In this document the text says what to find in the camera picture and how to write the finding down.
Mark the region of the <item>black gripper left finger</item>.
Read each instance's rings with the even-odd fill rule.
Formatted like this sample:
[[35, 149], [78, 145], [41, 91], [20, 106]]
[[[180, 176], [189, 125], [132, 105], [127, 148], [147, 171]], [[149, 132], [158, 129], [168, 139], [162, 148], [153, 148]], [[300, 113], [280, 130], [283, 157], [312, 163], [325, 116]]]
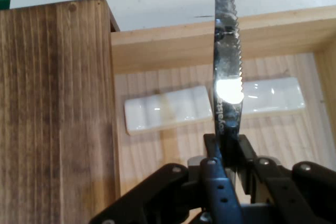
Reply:
[[162, 166], [90, 223], [183, 223], [190, 210], [202, 208], [212, 223], [243, 223], [243, 213], [227, 177], [214, 134], [205, 134], [207, 157], [196, 165]]

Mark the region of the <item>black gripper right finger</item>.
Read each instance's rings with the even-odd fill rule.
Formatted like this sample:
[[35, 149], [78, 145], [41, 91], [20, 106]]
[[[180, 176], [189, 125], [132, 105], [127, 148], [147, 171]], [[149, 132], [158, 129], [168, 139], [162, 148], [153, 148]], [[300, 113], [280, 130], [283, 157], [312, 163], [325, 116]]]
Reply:
[[250, 141], [237, 143], [238, 177], [251, 203], [268, 203], [282, 223], [335, 223], [335, 171], [303, 161], [292, 169], [257, 156]]

